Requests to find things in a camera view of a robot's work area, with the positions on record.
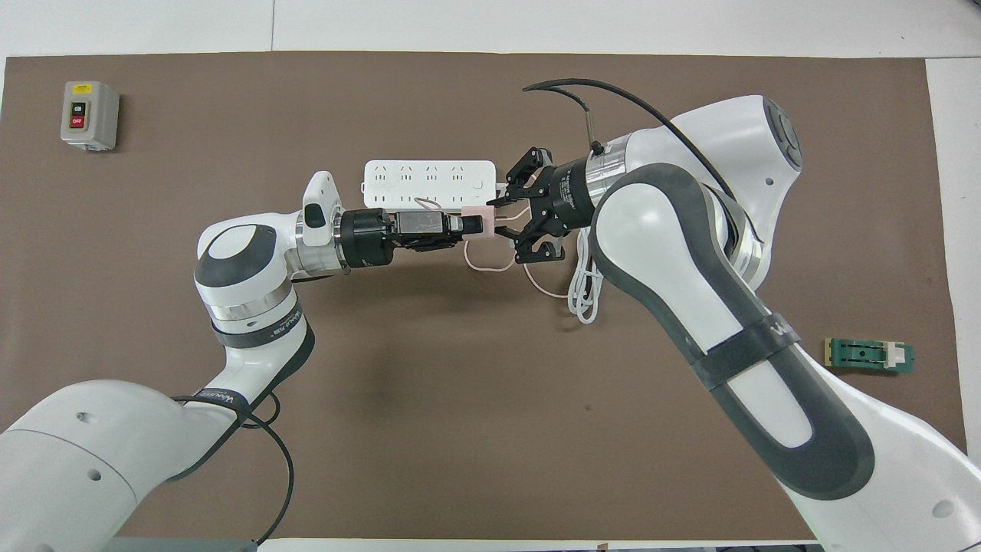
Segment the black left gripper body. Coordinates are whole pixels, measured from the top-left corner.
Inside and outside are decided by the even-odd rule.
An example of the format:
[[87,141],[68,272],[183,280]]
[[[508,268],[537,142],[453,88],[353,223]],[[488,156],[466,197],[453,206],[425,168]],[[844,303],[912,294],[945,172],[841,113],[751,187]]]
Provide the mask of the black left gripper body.
[[340,217],[340,247],[351,268],[389,265],[401,234],[458,235],[461,241],[451,231],[451,216],[441,211],[357,209]]

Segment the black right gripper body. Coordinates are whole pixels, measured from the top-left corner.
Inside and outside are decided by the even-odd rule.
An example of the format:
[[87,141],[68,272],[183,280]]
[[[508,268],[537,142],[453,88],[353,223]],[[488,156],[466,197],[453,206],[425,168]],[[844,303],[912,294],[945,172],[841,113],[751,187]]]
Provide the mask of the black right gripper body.
[[549,235],[588,227],[595,206],[586,185],[586,158],[549,169]]

